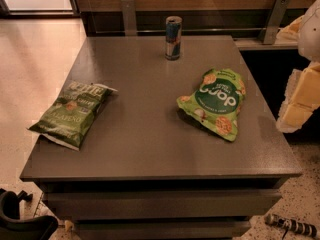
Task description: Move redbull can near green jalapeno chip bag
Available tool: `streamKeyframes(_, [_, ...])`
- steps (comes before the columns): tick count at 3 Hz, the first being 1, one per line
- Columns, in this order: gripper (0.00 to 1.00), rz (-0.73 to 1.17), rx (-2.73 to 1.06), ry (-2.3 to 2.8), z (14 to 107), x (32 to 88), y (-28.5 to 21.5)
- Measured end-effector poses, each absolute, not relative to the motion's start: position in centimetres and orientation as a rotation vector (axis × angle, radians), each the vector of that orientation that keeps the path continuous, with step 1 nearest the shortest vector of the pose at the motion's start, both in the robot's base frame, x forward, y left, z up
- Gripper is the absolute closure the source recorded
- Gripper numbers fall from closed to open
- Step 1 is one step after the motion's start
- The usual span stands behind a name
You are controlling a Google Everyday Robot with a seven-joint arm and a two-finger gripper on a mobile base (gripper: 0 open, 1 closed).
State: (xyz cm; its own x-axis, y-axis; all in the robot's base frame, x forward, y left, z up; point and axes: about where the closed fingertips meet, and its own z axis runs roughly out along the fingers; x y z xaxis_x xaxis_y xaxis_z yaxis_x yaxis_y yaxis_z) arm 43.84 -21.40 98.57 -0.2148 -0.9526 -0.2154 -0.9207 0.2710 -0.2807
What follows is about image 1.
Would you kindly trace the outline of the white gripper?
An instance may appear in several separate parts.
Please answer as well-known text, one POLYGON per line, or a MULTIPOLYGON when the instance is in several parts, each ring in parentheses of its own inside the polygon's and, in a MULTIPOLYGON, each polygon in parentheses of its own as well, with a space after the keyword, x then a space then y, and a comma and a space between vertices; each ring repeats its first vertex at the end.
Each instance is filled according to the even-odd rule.
POLYGON ((310 64, 302 73, 294 69, 288 78, 276 128, 283 133, 293 133, 311 117, 312 110, 320 106, 320 65, 310 64))

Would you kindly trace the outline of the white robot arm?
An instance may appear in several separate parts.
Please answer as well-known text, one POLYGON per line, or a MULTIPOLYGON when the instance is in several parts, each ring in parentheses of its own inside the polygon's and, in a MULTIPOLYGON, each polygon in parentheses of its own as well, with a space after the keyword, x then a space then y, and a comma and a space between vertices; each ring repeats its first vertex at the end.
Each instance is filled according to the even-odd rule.
POLYGON ((293 133, 320 107, 320 0, 281 29, 277 38, 296 41, 299 55, 310 61, 304 70, 292 71, 278 112, 277 129, 293 133))

